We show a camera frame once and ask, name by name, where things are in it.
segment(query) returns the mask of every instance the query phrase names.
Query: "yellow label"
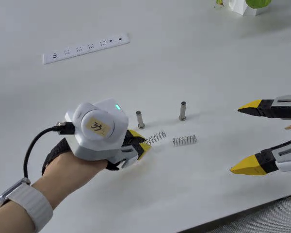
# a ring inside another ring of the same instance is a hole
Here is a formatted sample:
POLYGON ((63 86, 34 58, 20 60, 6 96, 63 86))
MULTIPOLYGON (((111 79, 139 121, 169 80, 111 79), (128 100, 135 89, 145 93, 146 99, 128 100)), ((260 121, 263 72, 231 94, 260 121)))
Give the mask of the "yellow label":
POLYGON ((105 137, 108 132, 110 131, 110 126, 102 123, 100 120, 97 120, 95 118, 90 118, 89 121, 86 124, 86 128, 93 131, 94 133, 97 133, 103 137, 105 137))

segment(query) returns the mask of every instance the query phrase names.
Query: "power strip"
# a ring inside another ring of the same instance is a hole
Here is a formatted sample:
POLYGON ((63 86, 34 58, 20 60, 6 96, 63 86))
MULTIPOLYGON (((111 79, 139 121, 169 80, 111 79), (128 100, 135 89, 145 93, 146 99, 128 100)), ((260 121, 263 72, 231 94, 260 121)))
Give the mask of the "power strip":
POLYGON ((89 42, 83 45, 72 46, 64 50, 52 51, 50 53, 43 54, 42 58, 43 64, 58 62, 60 60, 84 55, 90 52, 96 52, 99 50, 104 50, 115 46, 128 44, 129 42, 130 40, 128 35, 124 33, 116 36, 111 36, 96 42, 89 42))

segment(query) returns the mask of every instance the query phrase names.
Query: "wrist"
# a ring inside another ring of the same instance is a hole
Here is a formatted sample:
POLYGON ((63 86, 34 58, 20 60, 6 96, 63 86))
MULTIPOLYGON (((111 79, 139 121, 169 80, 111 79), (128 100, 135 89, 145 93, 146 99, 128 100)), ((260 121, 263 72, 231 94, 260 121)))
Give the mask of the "wrist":
POLYGON ((32 187, 46 197, 53 210, 70 194, 68 188, 56 177, 43 176, 32 187))

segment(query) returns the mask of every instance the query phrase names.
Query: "white table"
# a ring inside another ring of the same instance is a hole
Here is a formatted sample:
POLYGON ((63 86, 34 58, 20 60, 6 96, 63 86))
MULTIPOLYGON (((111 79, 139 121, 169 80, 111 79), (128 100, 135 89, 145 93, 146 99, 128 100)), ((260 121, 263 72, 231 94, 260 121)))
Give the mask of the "white table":
MULTIPOLYGON (((236 111, 291 94, 291 0, 274 0, 258 17, 214 2, 0 1, 0 193, 22 177, 33 137, 81 102, 113 97, 130 128, 141 110, 138 132, 168 135, 139 164, 103 171, 69 196, 42 232, 176 232, 291 195, 291 172, 229 172, 291 139, 290 121, 236 111), (42 65, 46 51, 122 32, 130 44, 42 65), (197 144, 172 146, 190 133, 197 144)), ((53 133, 35 146, 32 181, 59 140, 53 133)))

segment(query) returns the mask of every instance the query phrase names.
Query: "coil spring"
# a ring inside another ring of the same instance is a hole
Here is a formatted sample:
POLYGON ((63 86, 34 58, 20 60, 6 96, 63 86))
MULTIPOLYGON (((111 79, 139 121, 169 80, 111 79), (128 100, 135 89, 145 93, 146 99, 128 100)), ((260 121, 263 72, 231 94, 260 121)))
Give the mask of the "coil spring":
POLYGON ((145 143, 152 145, 153 143, 158 142, 165 137, 166 137, 166 133, 164 131, 160 131, 154 134, 153 136, 147 138, 145 140, 145 143))
POLYGON ((195 134, 190 135, 190 136, 174 137, 173 138, 174 146, 194 144, 196 142, 197 142, 197 138, 196 138, 195 134))

